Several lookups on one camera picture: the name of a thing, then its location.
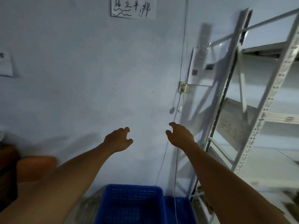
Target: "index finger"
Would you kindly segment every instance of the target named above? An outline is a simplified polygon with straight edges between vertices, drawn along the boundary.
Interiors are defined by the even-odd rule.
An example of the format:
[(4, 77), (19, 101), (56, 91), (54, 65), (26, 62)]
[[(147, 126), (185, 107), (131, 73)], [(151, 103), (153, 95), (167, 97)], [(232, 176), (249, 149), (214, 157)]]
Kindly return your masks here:
[(170, 122), (169, 125), (172, 126), (172, 128), (174, 128), (177, 124), (175, 122)]
[(126, 127), (123, 129), (126, 133), (129, 133), (130, 132), (130, 128)]

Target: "person's left arm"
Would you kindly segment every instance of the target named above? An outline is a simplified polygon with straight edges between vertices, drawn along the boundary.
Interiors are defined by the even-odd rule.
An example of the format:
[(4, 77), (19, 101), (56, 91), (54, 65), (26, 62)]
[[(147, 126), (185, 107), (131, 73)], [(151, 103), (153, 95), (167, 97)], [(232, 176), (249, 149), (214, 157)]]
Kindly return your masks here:
[(28, 195), (15, 200), (0, 213), (6, 224), (63, 223), (76, 202), (92, 184), (104, 162), (115, 152), (125, 150), (130, 129), (118, 129), (107, 135), (98, 147), (59, 166), (43, 178)]

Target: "wavy line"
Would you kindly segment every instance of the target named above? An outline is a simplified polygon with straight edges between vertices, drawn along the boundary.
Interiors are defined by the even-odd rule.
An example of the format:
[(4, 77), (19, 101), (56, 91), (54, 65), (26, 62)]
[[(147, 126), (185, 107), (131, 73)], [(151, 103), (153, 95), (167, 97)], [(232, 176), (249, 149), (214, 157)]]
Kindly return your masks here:
[(122, 12), (128, 12), (128, 11), (131, 11), (131, 9), (130, 10), (121, 10)]
[[(121, 13), (119, 13), (119, 14), (123, 14), (122, 12)], [(119, 15), (118, 14), (118, 15)], [(112, 15), (114, 15), (114, 16), (118, 16), (118, 15), (115, 15), (115, 14), (112, 14)], [(128, 14), (123, 14), (124, 16), (132, 16), (132, 15), (128, 15)]]

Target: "blue crate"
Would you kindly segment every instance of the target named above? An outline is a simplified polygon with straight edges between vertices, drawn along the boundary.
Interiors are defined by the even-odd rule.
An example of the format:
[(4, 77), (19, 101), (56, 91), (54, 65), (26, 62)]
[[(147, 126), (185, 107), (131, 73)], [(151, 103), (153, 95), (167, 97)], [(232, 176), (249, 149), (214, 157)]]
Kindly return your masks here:
[(175, 224), (176, 216), (178, 224), (196, 224), (190, 200), (188, 198), (176, 197), (176, 213), (173, 197), (164, 197), (167, 222)]
[(159, 187), (107, 185), (94, 224), (167, 224)]

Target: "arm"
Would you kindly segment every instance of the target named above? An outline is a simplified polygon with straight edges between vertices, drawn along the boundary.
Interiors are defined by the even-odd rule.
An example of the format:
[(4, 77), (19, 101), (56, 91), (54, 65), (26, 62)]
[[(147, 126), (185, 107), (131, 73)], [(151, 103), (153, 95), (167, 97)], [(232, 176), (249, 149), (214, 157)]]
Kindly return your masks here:
[(76, 202), (92, 184), (104, 162), (115, 152), (125, 150), (133, 140), (127, 140), (128, 127), (107, 135), (98, 147), (63, 165), (28, 193), (0, 213), (1, 223), (52, 224), (63, 223)]
[(170, 143), (189, 158), (221, 224), (289, 223), (262, 195), (200, 149), (185, 127), (174, 122), (169, 125), (173, 128), (173, 133), (166, 131)]

